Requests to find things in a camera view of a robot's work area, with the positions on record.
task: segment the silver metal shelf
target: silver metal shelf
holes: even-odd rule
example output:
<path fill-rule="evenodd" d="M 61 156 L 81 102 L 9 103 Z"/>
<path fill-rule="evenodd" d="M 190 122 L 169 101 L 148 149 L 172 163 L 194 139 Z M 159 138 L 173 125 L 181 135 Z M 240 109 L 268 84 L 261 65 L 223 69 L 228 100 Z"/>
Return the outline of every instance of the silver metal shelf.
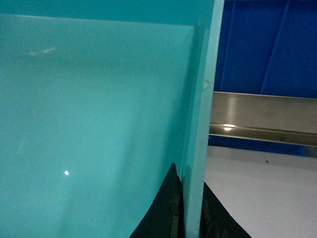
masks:
<path fill-rule="evenodd" d="M 214 92 L 212 135 L 317 146 L 317 99 Z"/>

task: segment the teal surface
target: teal surface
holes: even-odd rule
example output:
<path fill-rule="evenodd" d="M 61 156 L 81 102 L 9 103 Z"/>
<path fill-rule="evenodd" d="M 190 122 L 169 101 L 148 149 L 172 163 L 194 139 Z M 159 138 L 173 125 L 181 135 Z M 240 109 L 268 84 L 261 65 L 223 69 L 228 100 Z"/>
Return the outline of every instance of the teal surface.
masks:
<path fill-rule="evenodd" d="M 197 237 L 218 4 L 212 39 L 213 5 L 190 25 L 0 15 L 0 237 L 128 237 L 172 162 Z"/>

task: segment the metal bar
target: metal bar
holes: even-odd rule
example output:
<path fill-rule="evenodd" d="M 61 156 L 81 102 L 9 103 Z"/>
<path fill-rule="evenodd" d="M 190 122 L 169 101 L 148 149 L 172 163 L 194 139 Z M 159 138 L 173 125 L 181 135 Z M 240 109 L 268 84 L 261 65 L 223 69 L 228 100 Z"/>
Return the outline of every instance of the metal bar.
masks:
<path fill-rule="evenodd" d="M 210 134 L 317 146 L 317 99 L 214 92 Z"/>

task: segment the white floor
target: white floor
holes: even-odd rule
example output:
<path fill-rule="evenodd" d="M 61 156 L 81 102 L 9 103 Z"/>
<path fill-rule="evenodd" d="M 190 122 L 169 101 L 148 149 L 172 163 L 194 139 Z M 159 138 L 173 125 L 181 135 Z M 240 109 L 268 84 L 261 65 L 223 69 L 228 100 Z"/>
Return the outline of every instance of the white floor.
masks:
<path fill-rule="evenodd" d="M 209 147 L 205 181 L 252 238 L 317 237 L 317 159 Z"/>

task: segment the vertical teal edge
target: vertical teal edge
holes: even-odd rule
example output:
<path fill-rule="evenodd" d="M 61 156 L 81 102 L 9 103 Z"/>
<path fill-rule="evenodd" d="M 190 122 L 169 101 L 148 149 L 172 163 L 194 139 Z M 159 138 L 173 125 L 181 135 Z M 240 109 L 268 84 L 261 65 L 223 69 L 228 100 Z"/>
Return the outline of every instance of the vertical teal edge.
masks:
<path fill-rule="evenodd" d="M 186 238 L 199 236 L 212 94 L 223 5 L 224 0 L 215 0 L 212 4 L 211 23 L 204 32 L 197 71 L 197 84 L 193 92 L 191 124 L 187 128 L 187 147 L 184 154 L 184 162 L 186 162 L 183 163 L 182 168 Z"/>

